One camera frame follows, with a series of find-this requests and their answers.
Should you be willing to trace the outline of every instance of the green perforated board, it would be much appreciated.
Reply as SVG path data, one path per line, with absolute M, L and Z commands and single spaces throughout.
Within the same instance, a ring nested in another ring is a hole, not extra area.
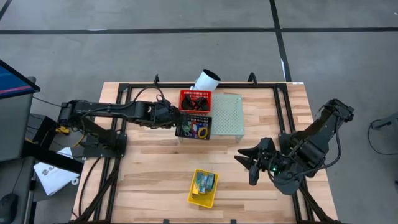
M 243 101 L 241 95 L 213 94 L 211 135 L 243 136 Z

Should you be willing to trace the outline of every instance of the white paper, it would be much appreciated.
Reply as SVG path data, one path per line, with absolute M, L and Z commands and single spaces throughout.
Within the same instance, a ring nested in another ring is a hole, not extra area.
M 62 156 L 72 158 L 70 147 L 63 148 L 57 153 Z M 53 195 L 74 178 L 79 176 L 79 174 L 75 174 L 74 172 L 59 169 L 43 162 L 34 165 L 33 168 L 35 169 L 47 195 Z

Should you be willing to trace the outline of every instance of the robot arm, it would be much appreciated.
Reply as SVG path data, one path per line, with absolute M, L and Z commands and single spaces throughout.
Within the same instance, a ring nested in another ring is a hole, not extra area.
M 127 136 L 120 135 L 115 130 L 104 129 L 88 117 L 121 118 L 129 123 L 151 129 L 169 129 L 181 124 L 185 119 L 185 114 L 172 106 L 161 91 L 160 93 L 158 95 L 160 99 L 156 102 L 136 101 L 138 94 L 134 100 L 124 105 L 94 103 L 85 100 L 62 103 L 58 124 L 68 128 L 78 128 L 84 134 L 89 134 L 86 142 L 80 143 L 85 148 L 83 156 L 122 157 L 126 148 Z
M 275 149 L 272 138 L 261 139 L 254 148 L 238 150 L 245 157 L 235 156 L 235 159 L 249 170 L 251 185 L 257 184 L 260 170 L 267 171 L 274 185 L 283 194 L 291 195 L 299 189 L 304 176 L 313 177 L 325 168 L 322 166 L 329 151 L 329 140 L 343 122 L 353 119 L 354 109 L 337 99 L 322 108 L 321 116 L 306 130 L 281 135 L 281 151 Z

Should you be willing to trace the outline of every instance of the computer mouse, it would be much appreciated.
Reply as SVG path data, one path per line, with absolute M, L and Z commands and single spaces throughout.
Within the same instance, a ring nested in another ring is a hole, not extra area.
M 17 214 L 18 195 L 7 194 L 0 200 L 0 223 L 12 223 Z

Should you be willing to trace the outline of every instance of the white cylinder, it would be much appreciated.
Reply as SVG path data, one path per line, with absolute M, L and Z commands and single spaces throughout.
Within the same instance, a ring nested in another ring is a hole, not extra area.
M 191 86 L 191 90 L 210 90 L 214 91 L 221 79 L 215 73 L 204 69 L 199 78 L 195 82 L 195 86 Z

